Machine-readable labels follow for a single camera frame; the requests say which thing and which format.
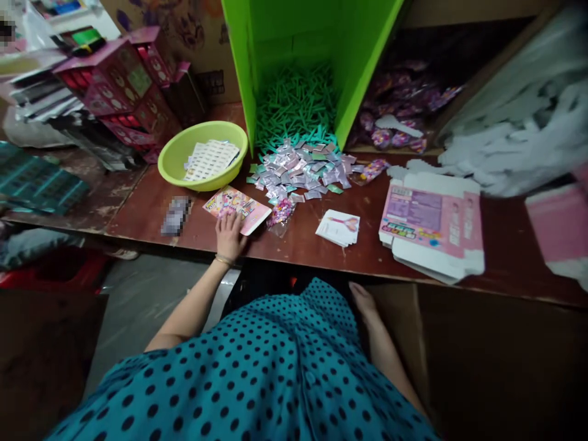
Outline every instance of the pile of green sticks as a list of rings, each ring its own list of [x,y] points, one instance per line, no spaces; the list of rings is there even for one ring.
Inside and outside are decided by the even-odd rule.
[[[255,145],[266,151],[296,134],[314,143],[332,142],[336,103],[328,65],[282,69],[258,101]]]

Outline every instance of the teal polka dot dress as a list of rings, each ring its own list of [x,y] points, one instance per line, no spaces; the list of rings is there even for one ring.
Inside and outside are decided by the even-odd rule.
[[[128,358],[50,440],[434,440],[364,356],[347,301],[313,279],[209,333]]]

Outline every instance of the person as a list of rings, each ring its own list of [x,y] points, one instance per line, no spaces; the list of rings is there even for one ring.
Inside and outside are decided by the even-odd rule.
[[[217,255],[145,353],[119,362],[50,440],[434,440],[374,299],[350,305],[313,279],[299,295],[263,296],[200,334],[223,276],[246,244],[218,220]]]
[[[5,208],[0,207],[0,216],[4,211]],[[133,260],[139,256],[137,251],[119,249],[92,238],[46,228],[23,229],[0,220],[0,272],[16,270],[64,246],[97,249],[122,260]]]

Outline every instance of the green partition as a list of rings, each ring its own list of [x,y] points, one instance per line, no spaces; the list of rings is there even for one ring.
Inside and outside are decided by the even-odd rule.
[[[284,66],[328,62],[339,94],[343,147],[403,0],[222,0],[245,112],[255,143],[256,98]]]

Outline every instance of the woman's right hand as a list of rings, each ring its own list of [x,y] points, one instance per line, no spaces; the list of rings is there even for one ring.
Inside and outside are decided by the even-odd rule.
[[[241,236],[243,226],[241,215],[235,212],[216,221],[216,252],[231,261],[235,261],[247,244],[247,236]]]

